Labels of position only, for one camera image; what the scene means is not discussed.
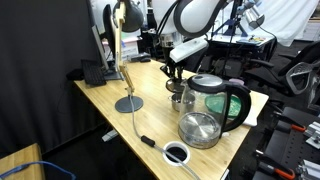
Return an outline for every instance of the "electric kettle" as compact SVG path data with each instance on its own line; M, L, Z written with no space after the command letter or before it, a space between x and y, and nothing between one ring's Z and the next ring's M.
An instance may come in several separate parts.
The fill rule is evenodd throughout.
M240 126L249 114L250 90L239 83L198 74L183 85L179 136L192 147L213 147L223 132Z

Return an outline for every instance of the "black chair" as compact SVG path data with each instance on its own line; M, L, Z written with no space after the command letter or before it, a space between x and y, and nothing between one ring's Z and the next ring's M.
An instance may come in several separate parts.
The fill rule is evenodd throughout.
M290 62L280 67L279 72L269 62L251 60L259 67L246 70L244 76L259 82L260 87L266 85L285 96L296 96L305 92L311 79L320 75L320 41L307 45L297 56L280 56Z

